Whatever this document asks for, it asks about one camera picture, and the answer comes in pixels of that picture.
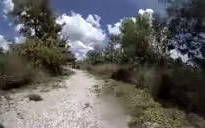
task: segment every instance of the vegetation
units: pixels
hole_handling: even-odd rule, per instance
[[[86,68],[133,84],[135,95],[144,89],[164,107],[205,117],[205,0],[164,2],[168,17],[145,12],[125,19],[105,49],[88,52]]]
[[[62,66],[74,63],[74,54],[61,39],[61,26],[55,23],[56,15],[49,0],[16,1],[13,12],[20,34],[26,38],[19,44],[11,43],[8,49],[0,48],[0,89],[20,87],[35,82],[42,72],[50,75],[67,74]]]

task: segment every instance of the dry grass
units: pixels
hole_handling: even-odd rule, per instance
[[[131,128],[143,127],[145,123],[158,124],[160,128],[190,128],[186,114],[178,109],[163,108],[146,91],[136,89],[133,85],[109,80],[102,92],[116,96],[131,115]]]

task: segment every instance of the dirt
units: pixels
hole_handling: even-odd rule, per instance
[[[127,128],[120,105],[94,91],[102,81],[84,71],[73,71],[67,80],[1,96],[0,123],[5,128]],[[30,94],[39,95],[42,101],[30,101]]]

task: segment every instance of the foliage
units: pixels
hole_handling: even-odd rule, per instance
[[[0,89],[28,84],[34,76],[33,68],[20,57],[0,52]]]
[[[49,0],[16,2],[12,15],[15,23],[23,25],[20,33],[27,40],[11,45],[11,52],[51,74],[61,74],[62,65],[74,63],[67,40],[59,36],[61,26],[55,23],[56,15],[50,9]]]
[[[46,69],[52,74],[61,74],[61,65],[75,60],[64,40],[30,39],[25,43],[15,44],[11,48],[35,67]]]
[[[61,26],[55,23],[56,16],[49,7],[49,0],[22,0],[12,12],[15,23],[22,24],[20,33],[32,38],[57,38]]]
[[[108,80],[102,88],[104,93],[117,96],[125,105],[127,114],[132,118],[130,128],[143,127],[146,122],[157,123],[162,128],[192,127],[184,112],[177,109],[163,108],[154,101],[145,90],[134,86]]]

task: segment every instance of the ground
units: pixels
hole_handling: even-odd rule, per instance
[[[0,123],[6,128],[127,128],[121,105],[95,91],[101,81],[74,72],[68,79],[5,93],[0,97]],[[30,95],[42,100],[30,100]]]

